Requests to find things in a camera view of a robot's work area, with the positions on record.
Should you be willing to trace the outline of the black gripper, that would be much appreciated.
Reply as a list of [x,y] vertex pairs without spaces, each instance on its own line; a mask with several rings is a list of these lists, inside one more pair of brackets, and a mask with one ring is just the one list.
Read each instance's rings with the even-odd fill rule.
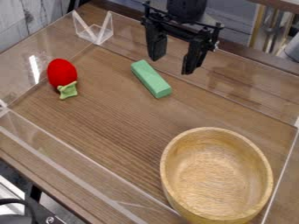
[[181,74],[192,74],[201,66],[206,52],[216,48],[224,24],[205,13],[205,1],[168,1],[164,10],[149,1],[142,6],[141,25],[150,60],[157,61],[165,55],[166,37],[172,36],[189,42]]

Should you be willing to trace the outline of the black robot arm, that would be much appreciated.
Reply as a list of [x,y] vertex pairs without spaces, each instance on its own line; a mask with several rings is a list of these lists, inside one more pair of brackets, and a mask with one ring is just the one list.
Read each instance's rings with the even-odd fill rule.
[[205,13],[206,0],[166,0],[165,10],[154,8],[150,0],[142,6],[141,25],[150,60],[157,61],[165,55],[168,37],[172,36],[189,44],[181,74],[192,74],[208,52],[216,50],[224,28],[224,24]]

